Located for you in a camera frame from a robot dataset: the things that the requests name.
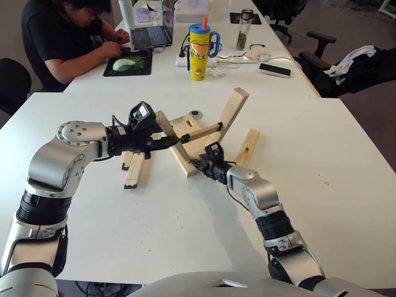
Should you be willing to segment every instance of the laptop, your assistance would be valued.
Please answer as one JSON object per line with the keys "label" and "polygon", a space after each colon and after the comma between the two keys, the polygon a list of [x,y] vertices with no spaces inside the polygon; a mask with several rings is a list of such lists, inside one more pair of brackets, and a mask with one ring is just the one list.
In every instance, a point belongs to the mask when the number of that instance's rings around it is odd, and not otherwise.
{"label": "laptop", "polygon": [[131,30],[137,50],[171,46],[173,42],[174,0],[163,0],[163,25]]}

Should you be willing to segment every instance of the green mouse pad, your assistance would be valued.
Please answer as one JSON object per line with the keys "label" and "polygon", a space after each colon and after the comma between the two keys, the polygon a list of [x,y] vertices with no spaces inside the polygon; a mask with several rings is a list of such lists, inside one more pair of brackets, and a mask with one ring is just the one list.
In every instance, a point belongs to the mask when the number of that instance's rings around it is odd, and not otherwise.
{"label": "green mouse pad", "polygon": [[[119,59],[129,59],[135,62],[131,68],[125,71],[114,71],[113,64]],[[130,53],[121,53],[119,58],[112,58],[107,63],[103,76],[135,76],[150,75],[151,65],[153,63],[153,49],[143,49],[142,51],[133,51]]]}
{"label": "green mouse pad", "polygon": [[[241,18],[241,13],[230,12],[231,24],[239,24],[240,18]],[[253,14],[252,25],[262,25],[262,22],[258,14]]]}

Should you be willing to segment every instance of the glass jar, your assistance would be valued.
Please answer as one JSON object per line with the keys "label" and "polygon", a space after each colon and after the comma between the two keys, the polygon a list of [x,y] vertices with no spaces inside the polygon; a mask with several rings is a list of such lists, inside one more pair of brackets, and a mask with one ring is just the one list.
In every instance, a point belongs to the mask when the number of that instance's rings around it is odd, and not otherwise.
{"label": "glass jar", "polygon": [[238,41],[236,42],[236,49],[238,51],[242,51],[245,48],[250,25],[252,24],[252,19],[253,19],[253,10],[243,9],[241,13],[241,18],[239,20]]}

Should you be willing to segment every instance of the black t-shirt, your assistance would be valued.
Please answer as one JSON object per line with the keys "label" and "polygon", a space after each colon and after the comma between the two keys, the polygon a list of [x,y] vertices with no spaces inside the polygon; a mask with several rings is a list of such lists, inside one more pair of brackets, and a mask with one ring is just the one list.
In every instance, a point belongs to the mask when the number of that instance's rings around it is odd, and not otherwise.
{"label": "black t-shirt", "polygon": [[45,65],[46,60],[69,60],[93,50],[91,36],[99,35],[102,21],[96,17],[87,27],[65,20],[50,0],[29,0],[22,12],[22,36],[26,55],[45,90],[63,91]]}

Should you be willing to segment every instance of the power strip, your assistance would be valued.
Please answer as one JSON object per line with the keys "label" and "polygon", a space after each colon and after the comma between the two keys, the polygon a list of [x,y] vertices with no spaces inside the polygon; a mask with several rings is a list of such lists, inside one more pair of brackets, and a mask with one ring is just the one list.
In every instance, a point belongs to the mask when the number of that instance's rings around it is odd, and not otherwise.
{"label": "power strip", "polygon": [[[184,58],[180,58],[179,54],[176,55],[175,65],[176,67],[187,68],[187,56]],[[216,67],[216,66],[217,66],[217,58],[208,58],[208,63],[206,64],[206,67]]]}

